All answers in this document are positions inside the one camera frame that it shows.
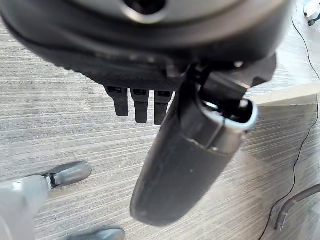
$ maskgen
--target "black plastic tab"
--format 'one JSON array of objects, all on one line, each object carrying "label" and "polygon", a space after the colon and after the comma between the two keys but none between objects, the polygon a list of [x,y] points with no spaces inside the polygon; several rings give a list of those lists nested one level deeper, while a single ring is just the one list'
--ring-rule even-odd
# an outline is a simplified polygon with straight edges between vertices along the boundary
[{"label": "black plastic tab", "polygon": [[154,91],[154,124],[161,125],[166,117],[168,103],[172,98],[172,92]]},{"label": "black plastic tab", "polygon": [[135,121],[138,124],[145,124],[148,115],[149,90],[131,89],[131,97],[134,101]]},{"label": "black plastic tab", "polygon": [[114,101],[114,109],[117,116],[127,117],[129,115],[128,89],[115,86],[104,86],[106,93]]}]

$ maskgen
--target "screw hole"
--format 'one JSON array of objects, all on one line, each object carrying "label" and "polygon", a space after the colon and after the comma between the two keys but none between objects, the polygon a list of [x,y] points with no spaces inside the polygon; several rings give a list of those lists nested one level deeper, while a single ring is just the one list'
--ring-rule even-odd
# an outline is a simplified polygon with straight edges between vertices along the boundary
[{"label": "screw hole", "polygon": [[142,15],[156,14],[166,6],[166,0],[124,0],[124,3]]}]

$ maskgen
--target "chair caster wheel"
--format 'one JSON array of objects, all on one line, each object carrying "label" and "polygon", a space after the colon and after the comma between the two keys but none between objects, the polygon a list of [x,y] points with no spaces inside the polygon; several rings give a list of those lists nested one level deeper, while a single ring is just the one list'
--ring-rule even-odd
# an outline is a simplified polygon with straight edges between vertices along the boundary
[{"label": "chair caster wheel", "polygon": [[308,25],[309,25],[309,26],[312,26],[312,25],[314,25],[315,23],[316,23],[315,20],[310,20],[310,21],[308,21]]}]

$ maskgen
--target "wire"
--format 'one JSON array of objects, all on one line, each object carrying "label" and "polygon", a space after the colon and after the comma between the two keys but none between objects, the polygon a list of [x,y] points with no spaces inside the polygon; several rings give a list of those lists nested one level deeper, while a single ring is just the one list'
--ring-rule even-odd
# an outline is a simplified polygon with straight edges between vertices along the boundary
[{"label": "wire", "polygon": [[[319,74],[317,73],[317,71],[315,70],[314,66],[312,65],[311,63],[311,60],[310,60],[310,53],[309,53],[309,49],[308,49],[308,46],[307,46],[307,43],[306,43],[306,40],[304,39],[304,37],[302,36],[302,34],[299,32],[299,30],[297,29],[295,23],[294,23],[294,20],[293,18],[291,18],[291,21],[292,21],[292,24],[293,24],[293,27],[294,29],[297,31],[297,33],[300,35],[300,37],[302,38],[303,42],[304,42],[304,45],[305,45],[305,48],[306,48],[306,51],[307,51],[307,56],[308,56],[308,61],[310,63],[310,66],[311,68],[313,69],[313,71],[315,72],[316,76],[318,77],[319,81],[320,81],[320,77],[319,77]],[[307,138],[309,137],[309,134],[311,132],[311,129],[316,125],[316,123],[318,122],[318,119],[319,119],[319,101],[318,101],[318,95],[316,95],[316,102],[317,102],[317,107],[316,107],[316,110],[317,110],[317,117],[316,117],[316,120],[315,122],[312,124],[312,126],[309,128],[309,131],[307,132],[307,135],[305,136],[305,138],[303,139],[302,141],[302,144],[301,144],[301,147],[300,147],[300,150],[299,150],[299,153],[298,153],[298,157],[296,158],[295,162],[294,162],[294,165],[293,165],[293,185],[290,189],[290,191],[282,198],[280,198],[278,201],[275,202],[275,204],[273,204],[273,206],[271,207],[271,210],[270,210],[270,213],[269,213],[269,217],[268,217],[268,221],[266,222],[266,225],[265,225],[265,228],[261,234],[261,236],[258,238],[258,240],[261,240],[265,233],[266,233],[266,230],[268,228],[268,225],[270,223],[270,220],[271,220],[271,216],[272,216],[272,213],[273,213],[273,210],[275,208],[276,205],[278,205],[278,203],[280,203],[282,200],[284,200],[286,197],[288,197],[293,189],[295,188],[295,185],[296,185],[296,166],[297,166],[297,163],[299,161],[299,158],[300,158],[300,154],[301,154],[301,151],[302,151],[302,148],[304,147],[304,144],[307,140]]]}]

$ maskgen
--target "floor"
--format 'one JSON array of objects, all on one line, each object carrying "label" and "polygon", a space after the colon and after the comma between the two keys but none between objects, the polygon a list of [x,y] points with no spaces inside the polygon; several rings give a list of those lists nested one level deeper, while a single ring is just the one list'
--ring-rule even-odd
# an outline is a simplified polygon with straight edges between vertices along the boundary
[{"label": "floor", "polygon": [[[296,4],[293,20],[320,72],[320,23],[308,27]],[[271,82],[248,95],[318,81],[292,24],[277,51]],[[153,125],[153,96],[147,124],[117,117],[103,88],[81,74],[57,68],[30,53],[0,25],[0,182],[86,161],[87,180],[57,189],[34,219],[36,240],[62,240],[102,226],[122,226],[129,240],[257,240],[271,206],[293,184],[293,164],[317,117],[309,104],[261,106],[256,128],[207,195],[183,219],[156,228],[130,217],[131,195],[159,130]],[[296,167],[293,193],[320,183],[320,123],[311,130]],[[264,240],[319,240],[320,195],[294,206],[281,233],[271,216]]]}]

